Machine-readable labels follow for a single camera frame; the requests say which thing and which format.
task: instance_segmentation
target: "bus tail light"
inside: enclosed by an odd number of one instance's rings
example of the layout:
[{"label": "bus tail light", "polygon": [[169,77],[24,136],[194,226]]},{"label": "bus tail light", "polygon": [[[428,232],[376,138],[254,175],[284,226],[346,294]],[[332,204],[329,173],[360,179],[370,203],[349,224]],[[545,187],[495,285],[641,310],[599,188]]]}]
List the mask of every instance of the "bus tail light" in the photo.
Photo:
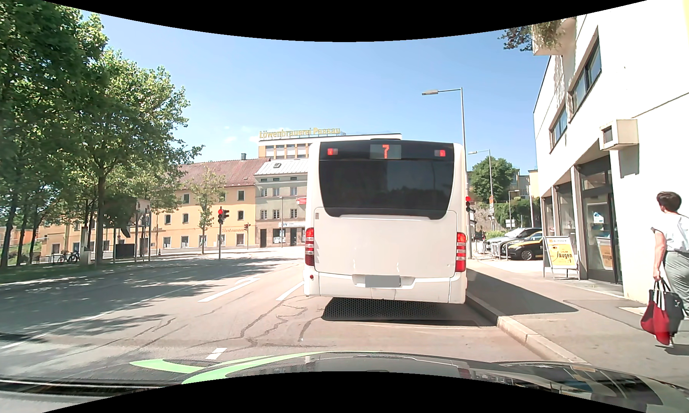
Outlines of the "bus tail light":
[{"label": "bus tail light", "polygon": [[463,273],[467,270],[467,236],[457,232],[457,264],[456,272]]},{"label": "bus tail light", "polygon": [[304,258],[306,265],[313,267],[313,228],[306,229]]}]

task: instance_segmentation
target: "gray trousers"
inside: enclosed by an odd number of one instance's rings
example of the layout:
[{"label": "gray trousers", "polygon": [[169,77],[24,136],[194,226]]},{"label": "gray trousers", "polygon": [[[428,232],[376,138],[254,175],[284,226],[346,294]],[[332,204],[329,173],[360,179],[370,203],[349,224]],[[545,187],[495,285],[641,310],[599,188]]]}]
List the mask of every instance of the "gray trousers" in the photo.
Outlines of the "gray trousers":
[{"label": "gray trousers", "polygon": [[683,311],[689,318],[689,253],[668,251],[663,266],[673,293],[683,301]]}]

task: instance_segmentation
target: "bus destination display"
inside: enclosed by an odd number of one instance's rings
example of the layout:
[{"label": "bus destination display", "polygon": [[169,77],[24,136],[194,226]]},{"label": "bus destination display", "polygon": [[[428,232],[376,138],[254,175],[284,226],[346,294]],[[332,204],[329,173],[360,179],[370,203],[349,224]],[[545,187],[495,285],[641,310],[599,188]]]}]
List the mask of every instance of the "bus destination display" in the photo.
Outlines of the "bus destination display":
[{"label": "bus destination display", "polygon": [[370,159],[401,159],[401,145],[370,145]]}]

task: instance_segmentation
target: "road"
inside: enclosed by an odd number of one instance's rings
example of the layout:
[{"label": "road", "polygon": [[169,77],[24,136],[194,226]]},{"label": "road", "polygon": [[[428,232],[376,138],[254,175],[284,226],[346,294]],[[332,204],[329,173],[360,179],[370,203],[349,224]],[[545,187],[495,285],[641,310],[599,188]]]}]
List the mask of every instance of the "road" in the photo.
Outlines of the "road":
[{"label": "road", "polygon": [[0,376],[153,380],[162,372],[130,363],[332,350],[540,359],[467,305],[307,298],[302,257],[171,259],[12,289],[0,294]]}]

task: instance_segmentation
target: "sky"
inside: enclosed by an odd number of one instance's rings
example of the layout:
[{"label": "sky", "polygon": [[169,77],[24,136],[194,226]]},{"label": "sky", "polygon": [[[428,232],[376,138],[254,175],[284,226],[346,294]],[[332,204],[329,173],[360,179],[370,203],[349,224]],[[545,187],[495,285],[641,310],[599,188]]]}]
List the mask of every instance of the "sky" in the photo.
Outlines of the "sky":
[{"label": "sky", "polygon": [[[101,15],[109,46],[184,87],[195,162],[257,157],[260,131],[340,128],[348,135],[462,142],[521,174],[536,167],[533,107],[547,57],[504,50],[501,32],[414,41],[297,42],[194,32]],[[468,168],[486,152],[468,156]]]}]

